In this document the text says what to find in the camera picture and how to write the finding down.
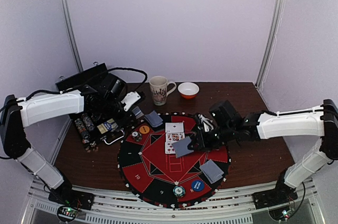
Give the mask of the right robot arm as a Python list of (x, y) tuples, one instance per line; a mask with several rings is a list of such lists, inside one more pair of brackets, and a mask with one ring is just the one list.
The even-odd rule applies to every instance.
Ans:
[(211, 106), (211, 119), (194, 115), (197, 135), (189, 150), (210, 151), (235, 140), (260, 141), (284, 136), (317, 136), (315, 145), (300, 161), (281, 172), (276, 188), (271, 191), (274, 203), (283, 203), (304, 180), (329, 161), (337, 160), (337, 105), (325, 99), (309, 109), (272, 112), (263, 110), (242, 117), (230, 101)]

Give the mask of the king of diamonds card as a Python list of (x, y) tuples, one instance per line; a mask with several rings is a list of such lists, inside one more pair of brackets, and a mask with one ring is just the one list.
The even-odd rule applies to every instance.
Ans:
[(184, 133), (166, 133), (167, 142), (177, 142), (185, 138)]

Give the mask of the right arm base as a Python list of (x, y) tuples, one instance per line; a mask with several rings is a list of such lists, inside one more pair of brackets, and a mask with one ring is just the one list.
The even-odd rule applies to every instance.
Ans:
[(256, 192), (252, 195), (256, 209), (268, 208), (268, 214), (274, 221), (288, 220), (295, 209), (295, 200), (298, 195), (295, 191), (278, 191), (271, 189)]

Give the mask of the blue playing card deck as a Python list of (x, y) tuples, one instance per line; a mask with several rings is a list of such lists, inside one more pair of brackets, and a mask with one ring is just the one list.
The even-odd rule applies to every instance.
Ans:
[(132, 113), (135, 115), (136, 119), (140, 119), (141, 117), (144, 116), (144, 113), (138, 106), (132, 109)]

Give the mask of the orange big blind button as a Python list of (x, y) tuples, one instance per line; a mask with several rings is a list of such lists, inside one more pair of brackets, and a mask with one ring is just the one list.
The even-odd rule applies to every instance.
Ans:
[(146, 125), (143, 125), (139, 128), (139, 132), (141, 134), (148, 134), (150, 132), (150, 127), (149, 126), (146, 126)]

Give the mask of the poker chip stack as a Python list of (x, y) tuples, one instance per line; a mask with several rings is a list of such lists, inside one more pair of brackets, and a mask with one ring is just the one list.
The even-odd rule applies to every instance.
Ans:
[(134, 141), (136, 142), (140, 142), (142, 140), (142, 134), (140, 132), (137, 132), (137, 131), (133, 131), (131, 133), (131, 137)]
[(176, 185), (173, 188), (173, 194), (177, 197), (177, 198), (182, 198), (185, 196), (186, 192), (185, 192), (185, 188), (181, 185)]

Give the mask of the blue small blind button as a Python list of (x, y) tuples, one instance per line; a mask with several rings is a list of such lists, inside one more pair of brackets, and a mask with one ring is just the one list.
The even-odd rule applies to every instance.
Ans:
[(202, 180), (194, 180), (191, 183), (191, 189), (195, 192), (200, 192), (204, 190), (204, 182)]

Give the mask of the diamonds number card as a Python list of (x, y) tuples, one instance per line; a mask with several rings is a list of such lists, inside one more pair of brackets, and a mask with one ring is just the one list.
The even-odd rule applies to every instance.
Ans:
[(175, 149), (173, 148), (172, 143), (165, 142), (165, 154), (175, 154)]

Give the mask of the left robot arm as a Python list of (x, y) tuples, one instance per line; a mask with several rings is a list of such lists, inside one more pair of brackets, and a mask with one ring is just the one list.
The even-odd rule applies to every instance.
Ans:
[(54, 117), (96, 113), (123, 127), (135, 117), (132, 107), (145, 95), (136, 87), (127, 91), (126, 82), (104, 63), (59, 81), (57, 91), (36, 90), (28, 97), (8, 95), (1, 108), (1, 141), (6, 159), (14, 159), (55, 190), (55, 196), (65, 205), (76, 200), (65, 176), (27, 140), (25, 128)]

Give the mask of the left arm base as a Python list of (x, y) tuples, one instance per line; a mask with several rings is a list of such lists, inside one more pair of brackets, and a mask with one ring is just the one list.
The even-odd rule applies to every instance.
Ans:
[(57, 218), (70, 223), (84, 213), (84, 210), (91, 210), (94, 194), (89, 192), (77, 191), (70, 188), (53, 189), (45, 186), (49, 190), (48, 200), (59, 204), (57, 208)]

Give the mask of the ace of diamonds card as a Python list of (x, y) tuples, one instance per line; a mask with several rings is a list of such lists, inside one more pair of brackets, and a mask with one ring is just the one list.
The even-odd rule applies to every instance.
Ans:
[(165, 124), (165, 132), (166, 133), (182, 133), (184, 132), (184, 123), (166, 123)]

